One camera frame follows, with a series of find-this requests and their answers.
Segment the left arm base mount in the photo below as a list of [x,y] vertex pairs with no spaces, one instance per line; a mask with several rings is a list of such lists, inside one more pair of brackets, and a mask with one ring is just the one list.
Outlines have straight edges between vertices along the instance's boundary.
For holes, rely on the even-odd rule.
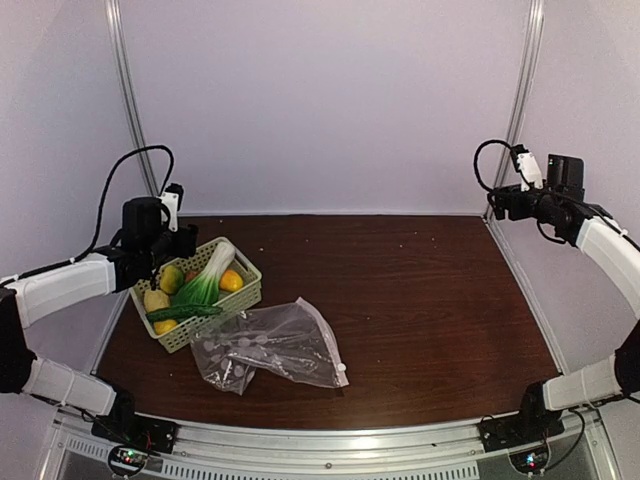
[[175,422],[137,414],[127,427],[107,417],[93,420],[91,427],[93,436],[152,454],[171,454],[177,433]]

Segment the green plastic basket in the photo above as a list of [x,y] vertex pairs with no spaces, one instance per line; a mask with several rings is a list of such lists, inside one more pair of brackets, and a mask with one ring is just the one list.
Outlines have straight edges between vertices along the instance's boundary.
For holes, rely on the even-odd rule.
[[151,338],[173,353],[190,335],[222,316],[261,300],[261,272],[225,237],[195,250],[190,258],[161,265],[150,280],[129,289]]

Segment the clear zip top bag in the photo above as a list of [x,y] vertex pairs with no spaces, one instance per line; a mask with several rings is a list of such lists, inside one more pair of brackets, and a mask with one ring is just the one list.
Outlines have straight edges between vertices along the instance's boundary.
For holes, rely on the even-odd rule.
[[242,395],[259,370],[314,387],[349,385],[331,326],[303,298],[227,315],[190,344],[202,378],[222,392]]

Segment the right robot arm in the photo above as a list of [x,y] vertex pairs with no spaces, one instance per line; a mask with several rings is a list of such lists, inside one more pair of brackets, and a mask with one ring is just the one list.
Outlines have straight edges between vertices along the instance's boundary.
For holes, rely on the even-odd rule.
[[[639,246],[601,206],[584,201],[584,162],[551,155],[543,176],[534,155],[522,145],[510,157],[518,185],[494,188],[487,197],[498,220],[533,219],[550,225],[554,243],[589,257],[639,313]],[[540,437],[561,412],[590,403],[628,398],[639,391],[639,327],[634,326],[608,358],[569,375],[527,387],[512,430],[519,440]]]

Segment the toy bok choy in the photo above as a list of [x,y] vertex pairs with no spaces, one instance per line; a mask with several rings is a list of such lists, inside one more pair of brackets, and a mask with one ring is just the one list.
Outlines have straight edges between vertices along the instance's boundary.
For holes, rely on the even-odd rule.
[[235,248],[230,243],[219,243],[200,273],[173,297],[172,305],[214,305],[219,298],[220,279],[234,257]]

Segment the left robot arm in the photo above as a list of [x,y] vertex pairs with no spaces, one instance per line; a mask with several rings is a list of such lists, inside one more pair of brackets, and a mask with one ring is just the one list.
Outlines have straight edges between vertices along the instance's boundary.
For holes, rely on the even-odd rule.
[[43,358],[26,344],[24,331],[53,313],[94,297],[119,293],[153,278],[170,257],[196,252],[198,230],[181,227],[181,196],[170,188],[158,197],[139,197],[123,206],[115,240],[84,257],[8,277],[1,282],[1,391],[35,395],[105,417],[106,429],[123,444],[144,433],[138,415],[117,405],[115,387]]

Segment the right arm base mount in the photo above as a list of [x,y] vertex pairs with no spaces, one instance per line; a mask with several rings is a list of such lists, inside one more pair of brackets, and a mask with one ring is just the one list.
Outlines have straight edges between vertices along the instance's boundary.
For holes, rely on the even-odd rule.
[[531,426],[525,424],[520,414],[484,417],[477,428],[485,453],[540,443],[565,431],[559,417]]

